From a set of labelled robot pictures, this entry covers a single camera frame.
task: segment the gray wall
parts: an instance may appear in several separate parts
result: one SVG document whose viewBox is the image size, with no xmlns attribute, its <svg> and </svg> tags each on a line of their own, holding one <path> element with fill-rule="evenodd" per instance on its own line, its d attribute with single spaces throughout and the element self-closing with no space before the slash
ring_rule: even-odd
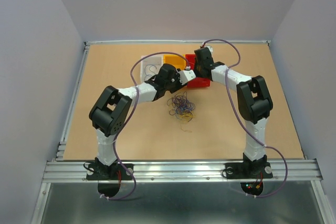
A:
<svg viewBox="0 0 336 224">
<path fill-rule="evenodd" d="M 63 0 L 85 41 L 270 39 L 294 0 Z"/>
<path fill-rule="evenodd" d="M 336 213 L 336 0 L 295 0 L 271 52 L 303 151 Z"/>
<path fill-rule="evenodd" d="M 0 223 L 30 223 L 82 55 L 61 0 L 0 0 Z"/>
</svg>

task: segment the wooden board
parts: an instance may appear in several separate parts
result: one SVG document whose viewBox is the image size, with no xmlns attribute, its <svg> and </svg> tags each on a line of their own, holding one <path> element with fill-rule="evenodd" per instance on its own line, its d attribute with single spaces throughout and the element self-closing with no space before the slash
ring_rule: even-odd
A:
<svg viewBox="0 0 336 224">
<path fill-rule="evenodd" d="M 211 44 L 215 61 L 231 65 L 236 52 L 226 44 Z M 286 158 L 303 158 L 294 124 L 282 92 L 270 51 L 265 44 L 237 44 L 240 73 L 266 79 L 274 108 L 266 127 L 267 145 L 278 148 Z M 96 132 L 88 118 L 89 111 L 102 90 L 112 85 L 133 85 L 130 69 L 140 56 L 159 51 L 192 54 L 196 44 L 93 45 L 82 77 L 74 116 L 71 122 L 64 160 L 94 159 L 97 154 Z M 140 64 L 134 71 L 140 80 Z M 119 135 L 117 150 L 122 159 L 217 159 L 242 158 L 245 132 L 238 124 L 229 104 L 225 87 L 211 83 L 209 88 L 186 89 L 195 103 L 195 118 L 187 124 L 169 115 L 167 100 L 172 96 L 142 103 Z M 236 93 L 232 92 L 235 104 Z M 269 158 L 279 158 L 267 150 Z"/>
</svg>

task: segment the orange container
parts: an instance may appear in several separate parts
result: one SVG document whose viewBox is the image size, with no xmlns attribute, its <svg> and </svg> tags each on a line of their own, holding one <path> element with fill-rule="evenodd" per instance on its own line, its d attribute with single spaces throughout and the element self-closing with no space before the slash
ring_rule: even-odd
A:
<svg viewBox="0 0 336 224">
<path fill-rule="evenodd" d="M 184 59 L 177 55 L 163 55 L 163 63 L 173 65 L 176 69 L 184 70 L 186 62 Z"/>
</svg>

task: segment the metal sheet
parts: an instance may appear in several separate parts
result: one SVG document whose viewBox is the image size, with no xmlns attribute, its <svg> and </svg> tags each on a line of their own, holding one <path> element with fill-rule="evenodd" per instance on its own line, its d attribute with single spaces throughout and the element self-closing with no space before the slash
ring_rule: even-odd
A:
<svg viewBox="0 0 336 224">
<path fill-rule="evenodd" d="M 266 182 L 272 191 L 279 182 Z M 123 184 L 124 193 L 132 188 Z M 59 223 L 323 223 L 311 182 L 288 182 L 269 198 L 240 194 L 239 183 L 139 184 L 129 200 L 99 198 L 96 184 L 52 184 L 43 217 Z"/>
<path fill-rule="evenodd" d="M 31 219 L 32 224 L 41 223 L 42 216 L 46 207 L 48 195 L 50 191 L 50 183 L 42 183 L 40 192 L 37 197 L 36 206 L 33 213 L 33 218 Z"/>
<path fill-rule="evenodd" d="M 314 190 L 317 203 L 321 210 L 321 214 L 325 224 L 335 224 L 329 202 L 324 194 L 320 181 L 312 181 L 312 188 Z"/>
</svg>

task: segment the wire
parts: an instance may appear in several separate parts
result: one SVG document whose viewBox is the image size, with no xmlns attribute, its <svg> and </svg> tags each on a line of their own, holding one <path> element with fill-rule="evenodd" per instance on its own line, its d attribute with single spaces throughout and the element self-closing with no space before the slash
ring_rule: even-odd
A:
<svg viewBox="0 0 336 224">
<path fill-rule="evenodd" d="M 121 186 L 121 172 L 120 172 L 120 170 L 117 171 L 117 176 L 118 176 L 118 184 L 119 184 L 119 189 L 120 189 L 120 186 Z"/>
<path fill-rule="evenodd" d="M 119 134 L 122 132 L 122 130 L 124 129 L 124 127 L 127 125 L 127 123 L 129 122 L 129 120 L 132 118 L 132 116 L 133 116 L 133 114 L 134 114 L 134 112 L 135 112 L 135 109 L 136 109 L 136 107 L 137 107 L 137 105 L 138 105 L 138 102 L 139 102 L 140 90 L 139 90 L 139 88 L 137 87 L 138 84 L 136 83 L 136 80 L 135 80 L 135 78 L 134 78 L 134 76 L 133 76 L 133 70 L 135 69 L 135 67 L 136 67 L 142 60 L 147 59 L 148 57 L 151 57 L 151 56 L 154 56 L 154 55 L 162 55 L 162 54 L 179 56 L 179 57 L 181 57 L 182 59 L 184 59 L 184 60 L 186 61 L 186 65 L 187 65 L 188 67 L 190 67 L 189 61 L 188 61 L 185 57 L 183 57 L 182 55 L 180 55 L 180 54 L 177 54 L 177 53 L 175 53 L 175 52 L 155 52 L 155 53 L 153 53 L 153 54 L 150 54 L 150 55 L 147 55 L 147 56 L 145 56 L 145 57 L 142 57 L 142 58 L 141 58 L 140 60 L 138 60 L 138 61 L 133 65 L 133 67 L 131 68 L 130 75 L 131 75 L 131 79 L 132 79 L 132 81 L 133 81 L 133 83 L 134 83 L 134 87 L 135 87 L 135 89 L 136 89 L 136 92 L 137 92 L 136 94 L 137 94 L 137 95 L 136 95 L 136 97 L 135 97 L 135 102 L 134 102 L 133 109 L 132 109 L 130 115 L 128 116 L 128 118 L 126 119 L 126 121 L 125 121 L 123 127 L 121 128 L 121 130 L 115 135 L 115 139 L 114 139 L 114 142 L 113 142 L 112 146 L 113 146 L 113 152 L 114 152 L 114 154 L 115 154 L 115 156 L 116 156 L 116 158 L 117 158 L 119 164 L 121 165 L 121 167 L 122 167 L 128 174 L 131 175 L 132 180 L 134 181 L 134 186 L 133 186 L 133 189 L 132 189 L 128 194 L 126 194 L 125 196 L 119 197 L 119 198 L 109 198 L 109 197 L 106 197 L 106 196 L 103 195 L 103 194 L 100 195 L 100 197 L 105 198 L 105 199 L 107 199 L 107 200 L 121 200 L 121 199 L 125 199 L 125 198 L 129 197 L 129 196 L 135 191 L 135 189 L 137 188 L 137 187 L 136 187 L 136 186 L 137 186 L 137 185 L 136 185 L 136 184 L 137 184 L 137 181 L 136 181 L 135 176 L 134 176 L 134 174 L 133 174 L 134 172 L 130 172 L 130 171 L 127 169 L 127 167 L 123 164 L 123 162 L 121 161 L 120 157 L 118 156 L 117 149 L 116 149 L 116 147 L 115 147 L 115 143 L 116 143 L 116 141 L 117 141 L 117 138 L 118 138 Z"/>
<path fill-rule="evenodd" d="M 257 183 L 258 180 L 259 180 L 259 174 L 257 175 L 257 179 L 256 179 L 256 181 L 254 182 L 254 184 Z"/>
<path fill-rule="evenodd" d="M 83 167 L 85 168 L 85 170 L 88 170 L 89 172 L 92 172 L 92 173 L 97 173 L 95 170 L 91 170 L 89 167 L 86 167 L 86 164 L 91 164 L 91 162 L 85 162 L 83 164 Z"/>
<path fill-rule="evenodd" d="M 151 71 L 153 74 L 146 72 L 146 68 L 147 67 L 148 67 L 148 70 Z M 156 75 L 156 73 L 153 70 L 151 70 L 151 67 L 155 67 L 155 69 L 158 69 L 156 65 L 153 65 L 153 64 L 146 65 L 146 67 L 144 69 L 144 72 L 145 72 L 145 78 L 144 78 L 144 80 L 145 81 L 149 80 L 153 75 Z"/>
<path fill-rule="evenodd" d="M 261 175 L 261 180 L 260 180 L 260 183 L 259 183 L 258 187 L 261 186 L 261 183 L 263 182 L 262 180 L 264 179 L 264 178 L 262 177 L 262 173 L 260 173 L 260 175 Z"/>
<path fill-rule="evenodd" d="M 173 106 L 173 109 L 169 110 L 169 115 L 175 115 L 177 119 L 183 120 L 187 118 L 187 122 L 190 122 L 194 117 L 192 111 L 196 108 L 195 104 L 187 99 L 187 92 L 177 93 L 167 101 Z"/>
<path fill-rule="evenodd" d="M 235 66 L 237 66 L 237 65 L 240 63 L 241 56 L 240 56 L 240 53 L 239 53 L 238 49 L 237 49 L 232 43 L 230 43 L 229 41 L 224 40 L 224 39 L 209 39 L 209 40 L 206 40 L 205 42 L 203 42 L 203 44 L 202 44 L 201 47 L 203 48 L 203 47 L 205 46 L 206 43 L 208 43 L 208 42 L 210 42 L 210 41 L 216 41 L 216 40 L 218 40 L 218 41 L 222 41 L 222 42 L 225 42 L 225 43 L 228 43 L 230 46 L 232 46 L 232 47 L 236 50 L 236 52 L 237 52 L 237 54 L 238 54 L 238 61 L 237 61 L 237 63 L 235 63 L 235 64 L 229 66 L 228 69 L 225 71 L 225 83 L 227 84 L 227 83 L 228 83 L 228 72 L 229 72 L 230 68 L 235 67 Z M 238 123 L 241 125 L 241 127 L 243 128 L 243 130 L 244 130 L 250 137 L 252 137 L 252 138 L 253 138 L 259 145 L 261 145 L 262 147 L 267 148 L 267 149 L 272 149 L 272 150 L 276 151 L 276 152 L 280 155 L 280 157 L 282 158 L 282 160 L 283 160 L 283 163 L 284 163 L 284 165 L 285 165 L 285 177 L 284 177 L 284 180 L 283 180 L 283 182 L 281 183 L 281 185 L 280 185 L 276 190 L 274 190 L 273 192 L 271 192 L 271 193 L 269 193 L 269 194 L 259 195 L 259 196 L 251 195 L 251 196 L 254 196 L 254 197 L 257 197 L 257 198 L 266 198 L 266 197 L 272 196 L 272 195 L 276 194 L 278 191 L 280 191 L 280 190 L 284 187 L 284 185 L 285 185 L 285 183 L 286 183 L 286 181 L 287 181 L 287 177 L 288 177 L 288 165 L 287 165 L 286 159 L 285 159 L 285 157 L 283 156 L 283 154 L 282 154 L 278 149 L 276 149 L 275 147 L 272 147 L 272 146 L 267 146 L 266 144 L 262 143 L 259 139 L 257 139 L 255 136 L 253 136 L 253 135 L 248 131 L 248 129 L 244 126 L 244 124 L 243 124 L 242 121 L 240 120 L 240 117 L 239 117 L 239 115 L 238 115 L 238 112 L 237 112 L 237 110 L 236 110 L 236 108 L 235 108 L 235 105 L 234 105 L 234 103 L 233 103 L 233 100 L 232 100 L 232 97 L 231 97 L 231 94 L 230 94 L 229 86 L 228 86 L 228 85 L 225 85 L 225 87 L 226 87 L 226 92 L 227 92 L 227 95 L 228 95 L 228 97 L 229 97 L 229 101 L 230 101 L 231 107 L 232 107 L 232 109 L 233 109 L 233 112 L 234 112 L 234 114 L 235 114 L 235 116 L 236 116 L 236 118 L 237 118 L 237 120 L 238 120 Z"/>
</svg>

